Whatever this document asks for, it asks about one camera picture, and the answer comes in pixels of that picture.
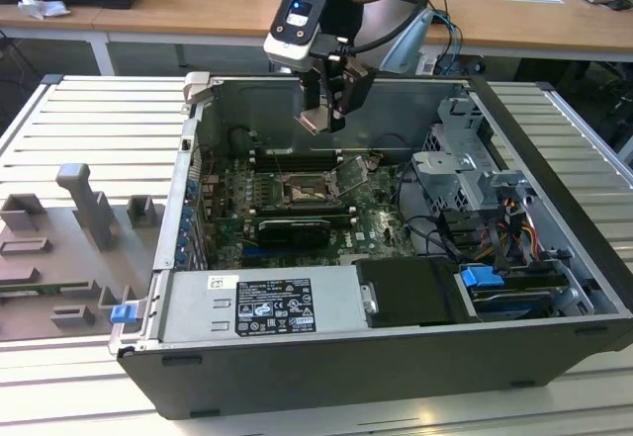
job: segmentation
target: warning label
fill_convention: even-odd
[[[317,331],[309,279],[240,281],[235,312],[241,337]]]

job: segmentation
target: side panel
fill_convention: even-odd
[[[625,321],[120,355],[168,419],[543,386]]]

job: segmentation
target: wooden desk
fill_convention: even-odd
[[[0,27],[14,37],[87,41],[101,72],[112,75],[108,42],[262,45],[279,1],[136,0],[130,10],[71,7],[72,15],[44,21],[27,18],[15,6],[0,6]],[[441,0],[431,1],[442,9]],[[448,3],[464,33],[463,53],[633,61],[633,10],[563,1]],[[444,26],[432,26],[427,56],[442,50],[447,39]]]

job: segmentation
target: barcode sticker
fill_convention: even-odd
[[[239,275],[209,275],[207,289],[209,290],[234,290],[237,288]]]

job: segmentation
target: black plastic cover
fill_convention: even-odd
[[[403,257],[360,260],[361,285],[373,288],[378,312],[370,327],[444,325],[469,322],[457,288],[458,268],[448,258]]]

